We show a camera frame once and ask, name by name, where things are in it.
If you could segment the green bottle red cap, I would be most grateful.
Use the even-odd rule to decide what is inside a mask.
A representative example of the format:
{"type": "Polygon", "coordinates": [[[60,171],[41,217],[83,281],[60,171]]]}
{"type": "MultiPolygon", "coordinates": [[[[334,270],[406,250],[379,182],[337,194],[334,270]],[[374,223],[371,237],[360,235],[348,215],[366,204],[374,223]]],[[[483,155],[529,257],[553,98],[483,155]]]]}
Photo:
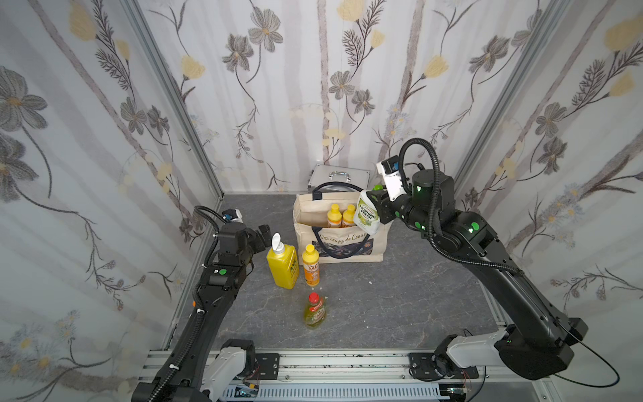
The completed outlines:
{"type": "Polygon", "coordinates": [[[325,320],[326,315],[327,305],[325,299],[316,292],[310,293],[304,309],[305,325],[310,328],[315,328],[325,320]]]}

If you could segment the white bottle green cap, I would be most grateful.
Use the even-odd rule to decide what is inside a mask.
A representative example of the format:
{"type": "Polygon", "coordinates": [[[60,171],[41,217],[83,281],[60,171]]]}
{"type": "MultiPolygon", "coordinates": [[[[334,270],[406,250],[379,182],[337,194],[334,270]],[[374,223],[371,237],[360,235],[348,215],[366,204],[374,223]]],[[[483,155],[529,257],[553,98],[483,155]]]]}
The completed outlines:
{"type": "Polygon", "coordinates": [[[360,192],[353,216],[353,223],[371,237],[375,237],[381,226],[379,212],[368,196],[368,191],[360,192]]]}

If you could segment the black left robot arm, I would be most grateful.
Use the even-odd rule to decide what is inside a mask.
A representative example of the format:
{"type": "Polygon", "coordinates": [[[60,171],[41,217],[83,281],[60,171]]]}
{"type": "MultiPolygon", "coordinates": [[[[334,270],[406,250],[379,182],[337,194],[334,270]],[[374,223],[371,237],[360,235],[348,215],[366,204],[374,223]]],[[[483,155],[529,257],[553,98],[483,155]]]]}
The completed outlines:
{"type": "Polygon", "coordinates": [[[254,255],[271,246],[270,226],[250,229],[202,205],[195,206],[194,212],[214,229],[214,242],[192,290],[194,308],[170,357],[152,381],[137,385],[133,401],[218,401],[235,378],[256,370],[251,341],[229,340],[214,363],[207,360],[254,255]]]}

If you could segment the cream canvas shopping bag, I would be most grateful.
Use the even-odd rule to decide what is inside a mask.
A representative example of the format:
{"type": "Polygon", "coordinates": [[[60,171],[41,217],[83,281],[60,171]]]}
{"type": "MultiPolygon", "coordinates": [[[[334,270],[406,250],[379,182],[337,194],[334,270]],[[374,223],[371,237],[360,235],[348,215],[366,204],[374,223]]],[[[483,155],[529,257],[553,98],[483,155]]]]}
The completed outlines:
{"type": "Polygon", "coordinates": [[[312,245],[323,264],[383,261],[392,224],[382,224],[370,235],[358,226],[332,227],[328,223],[328,212],[334,204],[342,212],[350,205],[356,206],[361,191],[355,184],[326,182],[309,194],[296,196],[293,224],[298,252],[302,254],[312,245]]]}

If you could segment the orange bottle yellow cap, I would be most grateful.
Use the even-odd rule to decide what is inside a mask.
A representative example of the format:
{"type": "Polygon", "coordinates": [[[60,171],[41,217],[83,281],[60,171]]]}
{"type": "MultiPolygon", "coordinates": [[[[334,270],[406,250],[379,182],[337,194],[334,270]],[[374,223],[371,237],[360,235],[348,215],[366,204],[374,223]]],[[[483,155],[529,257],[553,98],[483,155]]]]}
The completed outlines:
{"type": "Polygon", "coordinates": [[[343,221],[342,221],[343,227],[355,226],[355,223],[354,223],[355,213],[356,213],[356,206],[354,204],[349,204],[346,210],[343,212],[343,221]]]}
{"type": "Polygon", "coordinates": [[[319,259],[320,255],[316,247],[313,244],[307,245],[302,254],[302,262],[308,286],[317,286],[320,282],[319,259]]]}
{"type": "Polygon", "coordinates": [[[343,214],[338,204],[332,204],[327,213],[327,221],[329,228],[340,228],[343,223],[343,214]]]}

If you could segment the large yellow soap bottle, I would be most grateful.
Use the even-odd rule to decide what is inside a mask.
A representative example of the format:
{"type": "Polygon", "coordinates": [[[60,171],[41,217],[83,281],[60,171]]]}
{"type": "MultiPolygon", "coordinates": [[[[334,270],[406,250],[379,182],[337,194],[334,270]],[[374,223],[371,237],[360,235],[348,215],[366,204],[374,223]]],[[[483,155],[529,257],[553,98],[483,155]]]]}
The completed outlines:
{"type": "Polygon", "coordinates": [[[296,286],[300,272],[296,247],[285,244],[279,233],[272,237],[267,262],[276,286],[288,290],[296,286]]]}

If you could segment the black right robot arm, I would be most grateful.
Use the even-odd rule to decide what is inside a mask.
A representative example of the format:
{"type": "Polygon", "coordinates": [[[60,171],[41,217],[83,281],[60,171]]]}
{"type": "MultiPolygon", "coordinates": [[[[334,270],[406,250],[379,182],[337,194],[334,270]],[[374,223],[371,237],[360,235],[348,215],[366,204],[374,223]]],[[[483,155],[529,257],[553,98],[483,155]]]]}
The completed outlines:
{"type": "Polygon", "coordinates": [[[510,318],[494,333],[447,336],[430,359],[432,375],[500,366],[540,380],[569,368],[587,324],[561,312],[532,284],[480,214],[455,207],[453,179],[440,172],[432,145],[412,138],[377,169],[384,186],[368,191],[368,200],[380,221],[397,219],[419,232],[438,254],[470,271],[510,318]]]}

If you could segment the silver metal case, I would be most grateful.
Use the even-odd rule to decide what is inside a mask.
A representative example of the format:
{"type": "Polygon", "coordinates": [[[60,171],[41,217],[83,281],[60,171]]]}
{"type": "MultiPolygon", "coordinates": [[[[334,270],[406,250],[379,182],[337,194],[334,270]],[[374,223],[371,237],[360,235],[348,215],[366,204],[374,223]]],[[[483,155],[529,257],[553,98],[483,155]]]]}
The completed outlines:
{"type": "Polygon", "coordinates": [[[345,184],[354,184],[361,189],[366,189],[370,181],[371,173],[363,169],[351,169],[350,167],[335,167],[325,164],[317,164],[311,171],[307,188],[311,193],[317,186],[339,182],[345,184]]]}

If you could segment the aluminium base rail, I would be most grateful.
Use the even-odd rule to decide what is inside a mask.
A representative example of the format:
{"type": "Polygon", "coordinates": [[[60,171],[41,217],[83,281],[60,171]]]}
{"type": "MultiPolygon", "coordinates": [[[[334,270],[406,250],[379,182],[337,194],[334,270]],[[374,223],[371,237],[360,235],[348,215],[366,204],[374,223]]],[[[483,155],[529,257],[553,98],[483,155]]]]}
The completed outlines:
{"type": "Polygon", "coordinates": [[[478,366],[466,374],[419,379],[428,349],[260,349],[259,389],[244,395],[232,380],[222,401],[559,401],[549,380],[478,366]]]}

